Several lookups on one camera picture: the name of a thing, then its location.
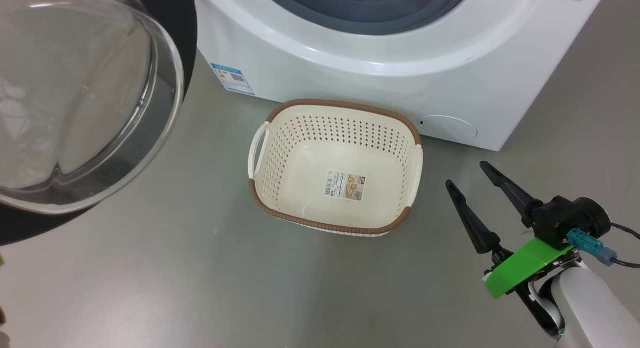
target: gray floor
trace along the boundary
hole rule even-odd
[[[277,106],[226,92],[199,57],[178,124],[138,179],[88,214],[2,247],[14,348],[553,346],[515,296],[493,300],[450,202],[453,179],[507,248],[532,238],[478,167],[532,195],[589,196],[640,227],[640,0],[603,0],[501,152],[423,139],[407,222],[382,238],[270,218],[247,149]],[[637,240],[603,241],[640,261]],[[640,272],[587,262],[640,317]]]

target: brown basket rim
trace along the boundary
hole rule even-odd
[[[393,222],[385,225],[384,227],[379,227],[379,228],[347,227],[345,225],[320,223],[314,220],[299,218],[297,216],[281,213],[279,211],[271,209],[270,207],[267,207],[267,205],[263,203],[263,201],[260,200],[260,197],[258,196],[258,190],[256,190],[256,181],[251,178],[249,179],[249,189],[251,190],[253,199],[255,200],[256,204],[258,204],[258,207],[260,207],[260,209],[262,209],[268,215],[272,215],[272,216],[275,216],[276,218],[281,218],[281,219],[288,220],[290,222],[298,223],[301,225],[308,225],[310,227],[322,229],[325,231],[345,232],[349,234],[367,234],[367,235],[383,234],[397,228],[398,225],[400,225],[400,223],[402,223],[407,218],[407,216],[409,216],[409,212],[411,211],[411,207],[409,206],[404,207],[404,209],[402,210],[402,213],[400,213],[400,216],[398,216],[398,218],[396,218]]]
[[[279,113],[282,113],[285,109],[292,108],[294,106],[299,105],[318,105],[318,106],[330,106],[333,108],[345,108],[345,109],[353,109],[359,111],[366,111],[368,113],[374,113],[379,115],[384,115],[385,117],[393,118],[396,120],[400,120],[403,124],[409,128],[411,131],[411,135],[413,135],[413,139],[417,145],[422,144],[422,140],[420,138],[420,133],[418,133],[418,129],[416,126],[409,120],[407,117],[400,113],[396,113],[395,111],[386,110],[382,108],[376,108],[375,106],[368,106],[364,104],[350,103],[350,102],[341,102],[339,100],[323,100],[323,99],[295,99],[290,100],[278,108],[276,108],[272,113],[267,117],[267,121],[272,123],[274,122],[275,117],[278,116]]]

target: washing machine door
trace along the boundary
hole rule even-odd
[[[68,222],[148,165],[196,31],[194,0],[0,0],[0,244]]]

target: plastic basket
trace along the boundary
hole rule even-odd
[[[422,170],[420,134],[407,118],[331,100],[280,106],[256,132],[248,162],[263,211],[358,236],[381,236],[402,223]]]

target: cable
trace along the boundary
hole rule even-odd
[[[627,228],[624,225],[620,225],[620,224],[616,224],[616,223],[610,223],[612,227],[616,227],[618,229],[620,229],[623,232],[628,232],[629,234],[635,236],[636,238],[640,239],[640,232],[634,231],[631,228]]]
[[[640,264],[638,263],[629,263],[628,261],[620,260],[617,258],[611,258],[611,261],[615,264],[619,264],[621,266],[627,266],[628,268],[638,268],[640,269]]]

